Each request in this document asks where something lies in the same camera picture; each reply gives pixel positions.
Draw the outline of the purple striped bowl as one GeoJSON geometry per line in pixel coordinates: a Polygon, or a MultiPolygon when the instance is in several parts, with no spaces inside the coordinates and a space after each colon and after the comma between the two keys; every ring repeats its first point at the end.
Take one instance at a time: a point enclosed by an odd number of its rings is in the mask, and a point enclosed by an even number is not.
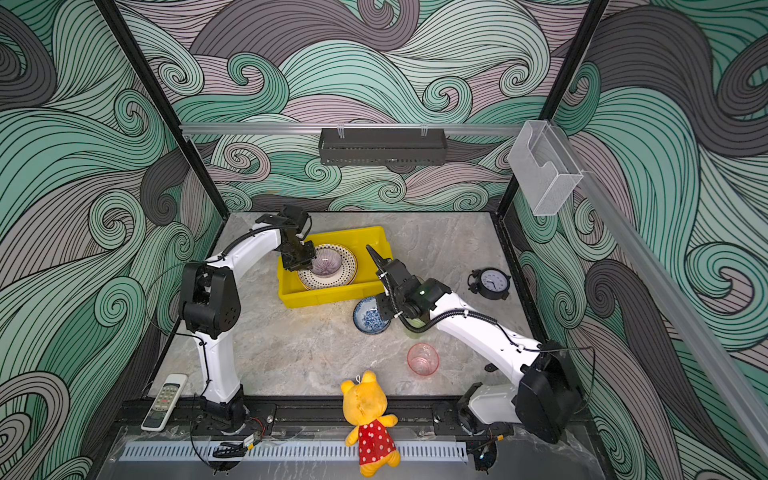
{"type": "Polygon", "coordinates": [[[333,248],[319,248],[312,260],[311,272],[317,277],[330,277],[343,265],[342,255],[333,248]]]}

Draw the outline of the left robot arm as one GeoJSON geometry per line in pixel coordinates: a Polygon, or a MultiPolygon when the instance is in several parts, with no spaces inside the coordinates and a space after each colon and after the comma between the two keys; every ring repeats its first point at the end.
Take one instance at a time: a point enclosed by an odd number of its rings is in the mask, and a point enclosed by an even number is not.
{"type": "Polygon", "coordinates": [[[242,311],[238,283],[272,252],[288,271],[307,270],[316,257],[306,238],[311,217],[285,206],[263,214],[245,233],[208,259],[184,265],[178,314],[196,339],[204,386],[202,411],[227,434],[240,432],[248,419],[243,386],[236,372],[234,328],[242,311]]]}

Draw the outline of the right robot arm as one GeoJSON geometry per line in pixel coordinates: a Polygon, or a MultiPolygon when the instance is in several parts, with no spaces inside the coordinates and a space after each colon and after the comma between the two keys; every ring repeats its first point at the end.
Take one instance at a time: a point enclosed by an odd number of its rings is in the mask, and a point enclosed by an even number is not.
{"type": "Polygon", "coordinates": [[[538,439],[556,444],[581,408],[585,389],[569,349],[555,341],[541,343],[503,326],[465,302],[444,283],[411,274],[399,260],[366,247],[384,292],[376,296],[382,319],[399,321],[409,332],[433,328],[482,356],[508,382],[473,384],[455,412],[469,434],[493,425],[520,425],[538,439]]]}

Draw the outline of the blue floral bowl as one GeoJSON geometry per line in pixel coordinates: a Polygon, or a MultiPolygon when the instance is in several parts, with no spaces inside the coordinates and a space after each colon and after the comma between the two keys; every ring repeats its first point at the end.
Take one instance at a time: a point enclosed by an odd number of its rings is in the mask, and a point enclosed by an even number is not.
{"type": "Polygon", "coordinates": [[[353,324],[364,334],[383,333],[390,323],[390,320],[384,320],[381,317],[375,297],[361,299],[353,310],[353,324]]]}

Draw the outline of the dotted plate yellow rim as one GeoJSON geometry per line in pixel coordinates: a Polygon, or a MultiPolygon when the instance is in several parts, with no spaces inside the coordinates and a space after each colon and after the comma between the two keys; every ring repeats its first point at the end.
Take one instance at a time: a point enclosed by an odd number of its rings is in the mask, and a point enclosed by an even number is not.
{"type": "Polygon", "coordinates": [[[298,272],[298,278],[307,290],[320,290],[346,286],[355,280],[358,265],[357,259],[351,250],[337,244],[321,244],[315,248],[333,248],[343,257],[343,265],[335,275],[330,277],[317,277],[311,270],[301,270],[298,272]]]}

